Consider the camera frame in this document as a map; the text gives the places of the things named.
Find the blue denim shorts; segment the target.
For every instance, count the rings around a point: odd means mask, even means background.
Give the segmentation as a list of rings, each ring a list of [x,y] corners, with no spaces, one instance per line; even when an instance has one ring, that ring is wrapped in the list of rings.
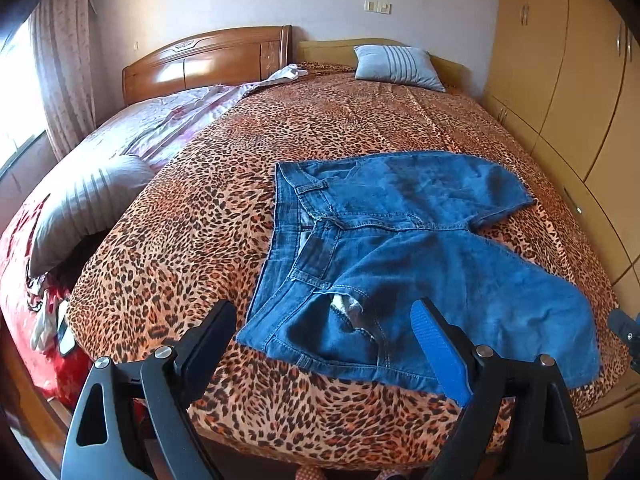
[[[410,310],[431,300],[499,356],[556,359],[570,388],[598,376],[596,324],[568,281],[480,234],[532,196],[509,170],[447,152],[279,162],[267,259],[236,339],[354,382],[442,392]]]

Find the red patterned blanket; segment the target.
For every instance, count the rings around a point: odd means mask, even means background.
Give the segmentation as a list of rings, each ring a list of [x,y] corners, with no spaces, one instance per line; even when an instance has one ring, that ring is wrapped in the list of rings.
[[[30,245],[44,198],[29,197],[1,237],[1,312],[32,383],[48,399],[58,399],[72,410],[91,367],[91,359],[76,348],[62,356],[58,346],[45,352],[33,349],[32,332],[42,298],[28,291]]]

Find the leopard print bedspread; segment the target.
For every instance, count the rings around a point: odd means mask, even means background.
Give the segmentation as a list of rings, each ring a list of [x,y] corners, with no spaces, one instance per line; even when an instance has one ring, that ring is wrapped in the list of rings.
[[[68,319],[90,356],[146,358],[220,300],[238,324],[204,396],[200,434],[252,454],[341,469],[431,462],[459,411],[442,392],[332,378],[240,344],[273,232],[279,162],[447,152],[515,174],[533,203],[480,234],[574,285],[596,324],[599,373],[570,388],[588,411],[628,370],[608,330],[614,292],[560,193],[518,141],[459,91],[359,80],[311,65],[290,84],[242,99],[195,138],[131,204],[82,271]]]

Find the grey striped pillow near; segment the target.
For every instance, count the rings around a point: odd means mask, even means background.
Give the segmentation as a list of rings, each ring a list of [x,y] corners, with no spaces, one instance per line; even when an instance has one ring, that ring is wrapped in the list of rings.
[[[122,155],[58,179],[35,227],[28,275],[48,273],[84,238],[110,230],[153,178],[144,160]]]

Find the beige wardrobe cabinets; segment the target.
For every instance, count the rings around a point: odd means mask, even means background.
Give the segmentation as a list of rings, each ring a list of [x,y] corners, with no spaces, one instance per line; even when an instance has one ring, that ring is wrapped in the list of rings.
[[[486,108],[559,191],[639,314],[639,40],[611,0],[499,0]]]

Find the pink floral quilt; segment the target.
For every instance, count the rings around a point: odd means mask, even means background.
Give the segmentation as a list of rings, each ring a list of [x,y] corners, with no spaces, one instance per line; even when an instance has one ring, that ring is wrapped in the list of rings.
[[[137,156],[153,170],[163,168],[201,130],[259,90],[288,84],[307,71],[288,64],[262,81],[238,86],[213,84],[125,107],[82,140],[35,187],[28,199],[42,200],[73,169],[122,155]]]

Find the light blue striped pillow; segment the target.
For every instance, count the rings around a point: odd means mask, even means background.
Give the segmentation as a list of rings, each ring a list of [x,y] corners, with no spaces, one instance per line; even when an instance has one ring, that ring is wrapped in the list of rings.
[[[430,55],[421,49],[386,44],[363,44],[354,47],[357,57],[355,77],[359,80],[406,84],[445,92]]]

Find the brown wooden headboard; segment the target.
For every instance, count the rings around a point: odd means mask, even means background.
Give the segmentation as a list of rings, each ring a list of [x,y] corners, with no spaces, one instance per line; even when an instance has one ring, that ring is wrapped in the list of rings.
[[[166,44],[122,70],[124,104],[212,86],[261,81],[291,62],[292,27],[237,27]]]

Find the patterned pink curtain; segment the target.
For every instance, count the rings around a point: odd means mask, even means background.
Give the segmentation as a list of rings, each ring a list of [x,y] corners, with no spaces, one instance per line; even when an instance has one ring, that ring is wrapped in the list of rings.
[[[47,137],[58,160],[96,128],[91,0],[41,0],[28,24]]]

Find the white wall switch plate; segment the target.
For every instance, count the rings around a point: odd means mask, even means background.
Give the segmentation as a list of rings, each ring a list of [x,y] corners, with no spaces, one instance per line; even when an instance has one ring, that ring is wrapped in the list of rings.
[[[392,5],[385,1],[366,0],[363,3],[363,10],[370,13],[390,15],[392,13]]]

